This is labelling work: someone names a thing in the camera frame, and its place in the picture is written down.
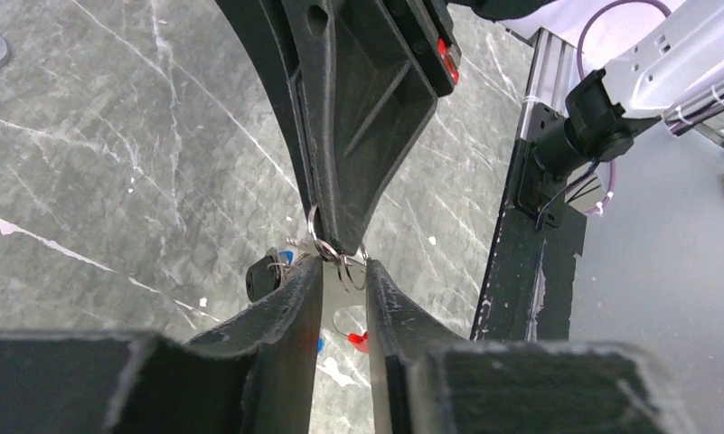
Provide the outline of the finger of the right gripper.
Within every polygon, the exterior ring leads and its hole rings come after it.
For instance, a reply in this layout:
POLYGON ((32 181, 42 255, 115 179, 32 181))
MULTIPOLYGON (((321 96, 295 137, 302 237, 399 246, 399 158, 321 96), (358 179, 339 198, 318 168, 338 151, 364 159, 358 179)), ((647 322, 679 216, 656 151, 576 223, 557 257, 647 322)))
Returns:
POLYGON ((354 254, 391 178, 459 80, 443 1, 287 1, 319 236, 354 254))
POLYGON ((217 0, 253 63, 285 139, 304 213, 312 206, 305 105, 295 40, 280 1, 217 0))

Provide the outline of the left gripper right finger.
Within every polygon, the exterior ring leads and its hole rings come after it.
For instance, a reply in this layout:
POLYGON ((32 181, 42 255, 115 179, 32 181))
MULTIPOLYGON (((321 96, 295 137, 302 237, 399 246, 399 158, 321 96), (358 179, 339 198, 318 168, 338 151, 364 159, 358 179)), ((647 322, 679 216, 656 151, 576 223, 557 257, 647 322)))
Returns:
POLYGON ((407 296, 377 259, 366 265, 366 319, 377 433, 466 433, 459 378, 474 347, 407 296))

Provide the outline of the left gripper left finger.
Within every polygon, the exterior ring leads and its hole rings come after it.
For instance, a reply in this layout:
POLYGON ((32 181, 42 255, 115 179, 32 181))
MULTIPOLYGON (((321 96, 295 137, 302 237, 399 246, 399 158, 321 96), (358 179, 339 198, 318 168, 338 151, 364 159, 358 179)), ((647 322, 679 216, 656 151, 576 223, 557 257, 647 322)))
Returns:
POLYGON ((189 342, 232 356, 237 433, 306 433, 323 308, 324 263, 304 259, 279 289, 189 342))

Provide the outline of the grey key holder red handle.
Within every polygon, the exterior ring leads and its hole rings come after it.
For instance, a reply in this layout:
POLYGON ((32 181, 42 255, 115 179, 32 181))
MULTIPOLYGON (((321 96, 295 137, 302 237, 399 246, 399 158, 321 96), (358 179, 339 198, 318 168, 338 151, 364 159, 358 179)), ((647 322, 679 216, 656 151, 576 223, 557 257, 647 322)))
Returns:
POLYGON ((368 254, 361 246, 356 255, 342 256, 340 264, 323 263, 323 298, 320 326, 342 335, 355 350, 369 353, 368 332, 345 333, 334 321, 337 311, 347 307, 364 307, 366 303, 366 263, 368 254))

